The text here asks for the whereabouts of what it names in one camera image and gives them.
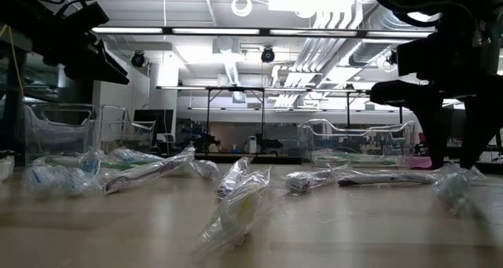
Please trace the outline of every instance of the bagged pen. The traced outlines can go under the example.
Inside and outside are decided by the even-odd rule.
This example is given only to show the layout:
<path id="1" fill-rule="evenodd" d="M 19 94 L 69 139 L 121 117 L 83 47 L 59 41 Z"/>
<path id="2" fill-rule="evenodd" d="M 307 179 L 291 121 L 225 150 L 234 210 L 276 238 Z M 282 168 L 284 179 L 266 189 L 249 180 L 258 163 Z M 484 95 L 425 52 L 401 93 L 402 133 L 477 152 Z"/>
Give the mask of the bagged pen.
<path id="1" fill-rule="evenodd" d="M 197 238 L 191 260 L 197 263 L 243 242 L 244 236 L 273 207 L 271 166 L 244 178 L 225 196 Z"/>
<path id="2" fill-rule="evenodd" d="M 219 199 L 231 193 L 249 175 L 252 160 L 253 158 L 243 157 L 227 171 L 217 188 L 216 196 Z"/>

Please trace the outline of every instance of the table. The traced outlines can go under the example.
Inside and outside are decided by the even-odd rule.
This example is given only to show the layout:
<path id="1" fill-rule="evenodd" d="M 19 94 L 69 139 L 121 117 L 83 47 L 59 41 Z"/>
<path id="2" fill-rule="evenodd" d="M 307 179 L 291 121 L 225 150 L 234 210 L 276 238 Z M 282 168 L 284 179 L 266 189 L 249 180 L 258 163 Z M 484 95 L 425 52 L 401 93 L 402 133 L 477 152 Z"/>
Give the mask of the table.
<path id="1" fill-rule="evenodd" d="M 221 171 L 230 167 L 220 165 Z M 252 165 L 253 169 L 261 165 Z M 303 166 L 274 166 L 275 175 Z M 110 196 L 25 200 L 0 186 L 2 267 L 183 267 L 217 206 L 202 178 L 160 178 Z M 245 242 L 208 267 L 495 267 L 503 179 L 472 187 L 453 217 L 431 186 L 314 189 L 284 196 Z"/>

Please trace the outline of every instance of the clear plastic bin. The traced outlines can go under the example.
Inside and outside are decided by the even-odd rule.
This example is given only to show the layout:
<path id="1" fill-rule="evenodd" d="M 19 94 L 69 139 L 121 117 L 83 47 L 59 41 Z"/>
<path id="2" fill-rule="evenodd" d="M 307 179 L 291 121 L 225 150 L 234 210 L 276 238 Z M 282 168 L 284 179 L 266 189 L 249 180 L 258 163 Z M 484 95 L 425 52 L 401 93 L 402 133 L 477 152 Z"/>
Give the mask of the clear plastic bin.
<path id="1" fill-rule="evenodd" d="M 102 105 L 24 105 L 26 166 L 40 156 L 75 156 L 91 147 L 148 152 L 155 122 L 134 123 L 125 108 Z"/>
<path id="2" fill-rule="evenodd" d="M 340 129 L 327 119 L 297 126 L 304 163 L 314 166 L 404 167 L 413 155 L 414 121 L 368 129 Z"/>

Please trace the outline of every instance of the computer monitor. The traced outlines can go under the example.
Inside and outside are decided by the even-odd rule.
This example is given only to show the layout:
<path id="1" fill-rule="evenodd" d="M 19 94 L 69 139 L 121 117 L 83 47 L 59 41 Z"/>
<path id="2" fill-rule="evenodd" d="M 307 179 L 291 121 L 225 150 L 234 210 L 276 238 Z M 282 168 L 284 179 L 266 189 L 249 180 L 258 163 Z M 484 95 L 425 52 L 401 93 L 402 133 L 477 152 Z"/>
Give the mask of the computer monitor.
<path id="1" fill-rule="evenodd" d="M 170 134 L 173 123 L 173 110 L 135 110 L 134 121 L 156 121 L 156 134 Z"/>

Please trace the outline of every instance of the security camera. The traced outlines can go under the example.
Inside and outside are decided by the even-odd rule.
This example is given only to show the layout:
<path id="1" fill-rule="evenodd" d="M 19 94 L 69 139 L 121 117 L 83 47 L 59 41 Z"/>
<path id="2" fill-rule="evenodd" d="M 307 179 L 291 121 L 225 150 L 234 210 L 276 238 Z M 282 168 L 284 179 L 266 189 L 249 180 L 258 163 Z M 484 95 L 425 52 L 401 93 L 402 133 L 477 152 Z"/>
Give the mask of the security camera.
<path id="1" fill-rule="evenodd" d="M 131 58 L 131 64 L 137 68 L 143 68 L 149 63 L 149 59 L 145 57 L 145 51 L 136 51 L 134 52 L 133 57 Z"/>
<path id="2" fill-rule="evenodd" d="M 273 48 L 271 47 L 266 47 L 264 48 L 264 51 L 262 52 L 261 56 L 262 62 L 269 64 L 274 61 L 274 52 Z"/>

